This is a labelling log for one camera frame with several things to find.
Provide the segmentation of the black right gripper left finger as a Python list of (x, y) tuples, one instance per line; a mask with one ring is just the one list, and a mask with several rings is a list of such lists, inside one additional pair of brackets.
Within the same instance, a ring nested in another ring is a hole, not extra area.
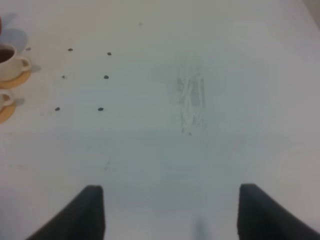
[(28, 239), (103, 240), (104, 235), (104, 191), (100, 185), (88, 185)]

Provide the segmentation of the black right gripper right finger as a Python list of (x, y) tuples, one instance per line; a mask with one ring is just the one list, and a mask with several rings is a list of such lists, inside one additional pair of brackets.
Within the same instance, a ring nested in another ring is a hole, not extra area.
[(283, 208), (255, 184), (239, 188), (240, 240), (318, 240), (320, 234)]

